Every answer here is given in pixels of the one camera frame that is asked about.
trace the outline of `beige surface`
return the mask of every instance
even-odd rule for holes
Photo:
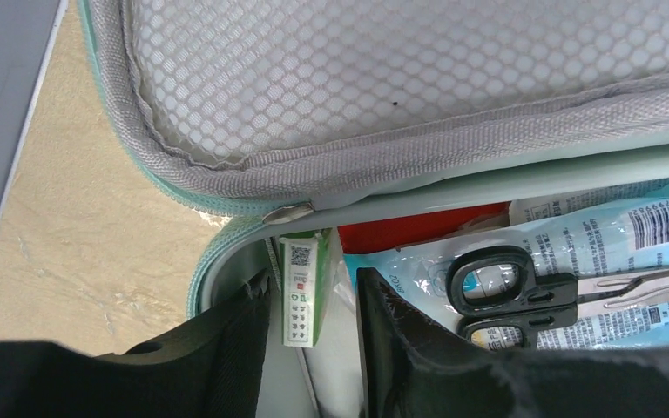
[[[0,339],[101,354],[174,327],[219,230],[210,220],[158,192],[120,148],[71,2],[0,222]]]

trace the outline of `gray fabric trim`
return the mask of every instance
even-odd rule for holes
[[[150,171],[190,192],[303,199],[461,165],[669,131],[669,74],[208,167],[167,146],[136,93],[126,1],[91,3],[105,105],[120,139]]]

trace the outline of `scissors handle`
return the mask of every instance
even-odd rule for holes
[[[484,298],[469,299],[465,296],[463,285],[470,273],[500,265],[515,267],[517,280],[514,286]],[[525,314],[578,301],[576,276],[560,273],[537,277],[532,257],[518,246],[489,246],[459,256],[450,265],[445,284],[452,306],[459,314],[469,318]]]
[[[523,314],[508,314],[491,318],[463,317],[457,323],[456,334],[471,341],[473,333],[481,330],[513,327],[521,334],[521,341],[514,347],[537,349],[539,333],[550,329],[570,327],[578,320],[578,307],[547,307]]]

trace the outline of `honeycomb mesh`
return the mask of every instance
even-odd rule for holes
[[[669,0],[133,0],[140,95],[210,164],[669,72]]]

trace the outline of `open case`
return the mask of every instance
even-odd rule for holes
[[[139,169],[234,216],[189,317],[275,271],[285,233],[669,178],[669,0],[79,3]],[[259,415],[357,414],[358,374],[317,383],[340,339],[269,333]]]

